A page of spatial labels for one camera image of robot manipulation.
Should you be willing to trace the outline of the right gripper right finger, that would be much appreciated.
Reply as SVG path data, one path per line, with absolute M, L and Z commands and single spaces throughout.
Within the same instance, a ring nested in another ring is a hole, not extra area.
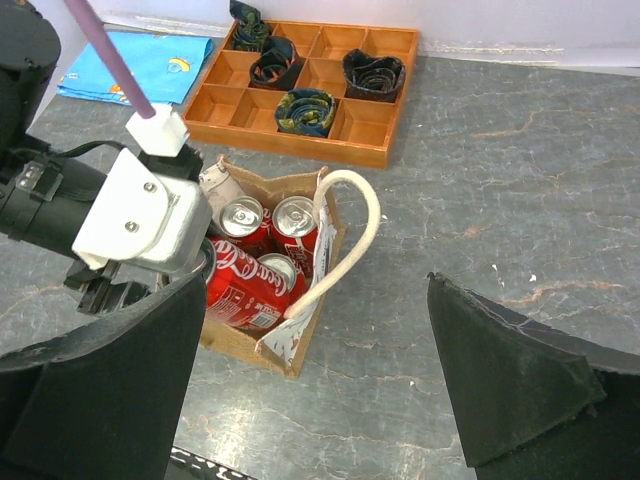
M 431 273 L 431 326 L 479 479 L 636 479 L 639 358 Z

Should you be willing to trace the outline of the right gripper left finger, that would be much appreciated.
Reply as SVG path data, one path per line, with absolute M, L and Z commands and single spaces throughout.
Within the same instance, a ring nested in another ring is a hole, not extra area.
M 1 357 L 4 479 L 162 479 L 203 325 L 190 274 Z

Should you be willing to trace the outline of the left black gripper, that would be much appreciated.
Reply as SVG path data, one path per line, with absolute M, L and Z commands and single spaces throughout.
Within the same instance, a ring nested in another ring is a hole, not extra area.
M 126 308 L 166 287 L 170 277 L 156 275 L 153 287 L 135 280 L 113 283 L 121 264 L 109 261 L 98 270 L 91 270 L 82 260 L 75 260 L 66 273 L 63 284 L 82 293 L 76 310 L 86 315 L 99 315 Z

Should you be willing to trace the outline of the red cola can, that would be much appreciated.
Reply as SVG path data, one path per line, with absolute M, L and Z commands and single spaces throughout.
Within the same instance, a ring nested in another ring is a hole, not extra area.
M 305 293 L 307 288 L 306 277 L 300 265 L 289 256 L 280 253 L 268 253 L 259 257 L 258 261 L 284 278 L 291 304 Z
M 275 251 L 271 211 L 254 197 L 229 201 L 219 214 L 219 224 L 231 243 L 255 258 Z
M 284 321 L 290 306 L 287 279 L 222 238 L 206 238 L 212 273 L 207 279 L 206 313 L 241 330 L 267 332 Z
M 312 215 L 313 202 L 304 196 L 290 196 L 278 203 L 272 213 L 273 238 L 283 254 L 289 256 L 310 278 L 318 225 Z

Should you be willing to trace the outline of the canvas tote bag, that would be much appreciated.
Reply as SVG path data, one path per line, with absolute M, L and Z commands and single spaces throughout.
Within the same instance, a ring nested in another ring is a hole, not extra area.
M 336 220 L 335 202 L 330 192 L 331 186 L 339 181 L 358 187 L 368 207 L 366 229 L 342 261 L 334 259 L 332 254 L 343 233 Z M 304 196 L 312 200 L 312 215 L 318 225 L 313 274 L 310 278 L 305 276 L 306 291 L 297 301 L 290 303 L 284 321 L 267 332 L 241 330 L 216 322 L 205 312 L 200 336 L 200 343 L 205 348 L 277 370 L 288 377 L 298 377 L 325 292 L 362 257 L 377 233 L 381 209 L 376 193 L 361 175 L 351 170 L 329 171 L 322 168 L 317 173 L 264 179 L 230 164 L 224 158 L 201 173 L 200 186 L 213 209 L 214 224 L 221 230 L 206 237 L 209 239 L 229 241 L 220 227 L 219 214 L 229 201 L 237 197 L 254 197 L 271 211 L 271 217 L 284 198 Z

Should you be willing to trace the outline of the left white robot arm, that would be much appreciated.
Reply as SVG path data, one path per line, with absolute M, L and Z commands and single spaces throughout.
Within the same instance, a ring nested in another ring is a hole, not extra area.
M 149 286 L 115 283 L 120 265 L 90 269 L 72 251 L 105 174 L 79 161 L 115 141 L 91 141 L 59 152 L 27 134 L 61 54 L 52 24 L 28 1 L 1 4 L 1 232 L 14 241 L 72 259 L 66 287 L 82 292 L 78 311 L 111 312 L 147 297 Z

